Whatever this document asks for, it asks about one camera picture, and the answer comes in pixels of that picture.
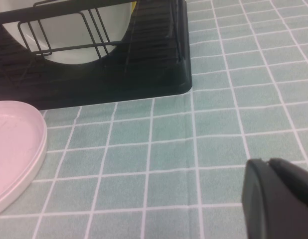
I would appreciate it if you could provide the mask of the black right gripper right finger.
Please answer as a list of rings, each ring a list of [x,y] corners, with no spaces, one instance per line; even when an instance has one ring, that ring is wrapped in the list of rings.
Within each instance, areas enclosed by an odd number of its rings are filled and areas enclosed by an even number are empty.
[[[279,239],[308,239],[308,171],[280,158],[269,161],[286,194],[274,229]]]

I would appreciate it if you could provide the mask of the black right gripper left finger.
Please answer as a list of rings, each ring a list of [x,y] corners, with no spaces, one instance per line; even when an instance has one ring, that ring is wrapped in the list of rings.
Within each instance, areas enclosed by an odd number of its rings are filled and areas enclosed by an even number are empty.
[[[249,159],[246,163],[242,206],[249,239],[269,239],[269,201],[274,189],[281,185],[279,177],[269,164],[261,159]]]

